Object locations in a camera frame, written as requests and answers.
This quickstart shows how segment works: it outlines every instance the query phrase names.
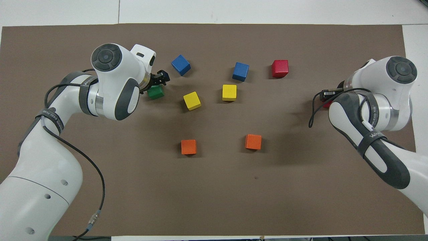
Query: cube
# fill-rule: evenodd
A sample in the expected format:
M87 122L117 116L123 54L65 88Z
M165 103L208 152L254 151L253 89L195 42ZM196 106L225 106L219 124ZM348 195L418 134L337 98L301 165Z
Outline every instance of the cube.
M183 96L184 102L186 102L186 106L189 111L194 110L198 107L201 107L201 102L199 101L198 94L196 92L189 93Z
M172 66L174 67L175 70L177 70L177 72L180 73L181 76L183 76L185 73L187 73L187 71L190 70L190 63L189 61L187 61L183 55L179 55L177 58L175 58L172 62L171 62Z
M236 100L236 85L235 84L224 84L222 92L223 101L235 101Z
M248 134L245 137L245 148L260 150L262 148L262 136Z
M272 64L272 77L282 78L288 74L288 60L275 60Z
M196 140L182 140L181 154L183 155L196 154Z
M247 77L248 69L250 66L248 64L236 62L235 69L233 70L232 79L236 79L244 82Z
M151 99L157 99L164 96L162 85L154 85L147 90L147 94Z

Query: orange block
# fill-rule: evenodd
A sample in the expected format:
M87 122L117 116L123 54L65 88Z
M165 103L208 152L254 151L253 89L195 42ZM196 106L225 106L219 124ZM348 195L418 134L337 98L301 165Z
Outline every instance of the orange block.
M181 154L183 155L196 154L196 140L182 140Z
M248 134L245 137L245 148L260 150L262 148L262 136Z

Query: yellow block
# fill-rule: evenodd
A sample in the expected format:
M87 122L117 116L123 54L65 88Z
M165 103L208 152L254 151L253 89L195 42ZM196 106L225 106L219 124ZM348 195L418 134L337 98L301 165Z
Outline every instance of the yellow block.
M192 92L183 96L184 102L186 102L187 108L189 111L194 110L198 107L201 107L201 102L199 101L198 94L196 92Z
M223 101L235 101L236 100L236 85L235 84L224 84L223 85Z

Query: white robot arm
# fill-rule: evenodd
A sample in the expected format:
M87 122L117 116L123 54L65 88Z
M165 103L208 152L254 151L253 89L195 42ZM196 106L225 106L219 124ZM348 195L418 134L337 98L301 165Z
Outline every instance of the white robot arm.
M101 45L91 59L98 77L72 72L57 85L49 102L46 96L45 108L18 147L17 165L0 185L0 240L47 240L82 184L80 164L57 141L58 135L74 113L112 120L128 117L140 92L169 81L163 70L151 74L155 57L154 51L141 45L131 51L117 44ZM104 197L87 231L103 201Z
M416 76L416 67L406 58L370 60L344 81L343 91L371 92L337 94L329 119L382 180L428 214L428 157L407 151L380 133L400 130L408 123Z

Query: black cable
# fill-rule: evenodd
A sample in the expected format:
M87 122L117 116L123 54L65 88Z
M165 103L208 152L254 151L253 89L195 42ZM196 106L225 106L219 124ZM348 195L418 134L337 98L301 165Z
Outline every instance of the black cable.
M62 139L61 137L59 137L58 135L56 135L55 133L53 133L52 131L50 131L46 126L43 126L43 129L47 133L49 133L51 136L55 137L56 139L58 139L62 143L66 144L67 146L71 147L73 150L77 151L80 155L84 156L92 164L92 166L94 166L94 168L97 170L97 172L98 172L98 174L100 175L100 178L101 178L101 183L103 185L103 197L101 199L101 204L100 204L100 207L99 207L99 210L101 210L103 208L103 204L104 204L104 197L105 197L106 187L105 187L105 183L104 183L103 174L101 173L101 171L98 168L98 166L91 160L91 158L89 158L89 156L87 156L85 153L83 153L77 147L73 146L72 144L68 143L66 140Z
M49 108L49 106L48 106L48 97L49 97L49 94L50 94L53 90L55 90L56 88L58 88L58 87L62 87L62 86L78 86L78 87L80 87L80 84L68 83L68 84L57 84L57 85L54 85L52 88L50 88L50 89L46 92L46 95L45 95L45 108Z
M104 239L104 238L111 238L110 236L103 236L103 237L95 237L95 238L79 238L80 240L97 240L97 239Z
M315 99L317 98L317 96L319 96L320 94L322 94L322 91L319 92L318 94L314 95L314 98L312 99L312 113L314 113L315 110Z
M361 119L361 120L363 120L363 112L362 112L361 110L362 110L362 108L363 108L364 103L365 103L366 101L368 101L367 96L365 96L365 95L362 95L362 96L364 96L364 99L363 99L363 101L361 102L360 106L358 107L358 113L360 114L360 119Z
M83 235L85 235L87 232L89 232L89 229L86 229L83 233L81 233L79 236L77 236L73 241L76 241L77 239L80 239Z
M338 94L335 94L334 96L332 96L331 98L329 98L328 100L326 100L324 103L328 103L328 102L330 102L330 101L333 101L335 98L337 98L339 95L341 95L341 94L343 94L343 93L346 93L346 92L350 92L350 91L354 91L354 90L364 90L364 91L367 91L367 92L371 92L370 90L368 90L368 89L365 89L365 88L354 88L354 89L349 89L349 90L345 90L345 91L343 91L343 92L340 92L340 93L338 93ZM318 94L316 94L315 96L314 96L314 98L312 99L312 115L311 115L311 118L309 119L309 124L308 124L308 126L309 126L309 128L312 128L312 125L314 124L314 117L315 117L315 114L325 105L324 103L320 106L320 107L318 107L316 110L314 110L314 102L315 102L315 98L316 98L316 96L317 95L319 95L320 93L318 93Z
M386 139L385 137L382 137L381 139L382 139L382 141L388 142L388 143L390 143L391 145L394 145L394 146L396 146L396 147L398 147L398 148L401 148L401 149L403 149L403 150L406 150L406 151L407 151L407 149L406 149L406 148L404 148L404 147L402 147L402 146L398 145L397 143L395 143L395 142L393 142L393 141L390 141L390 140Z

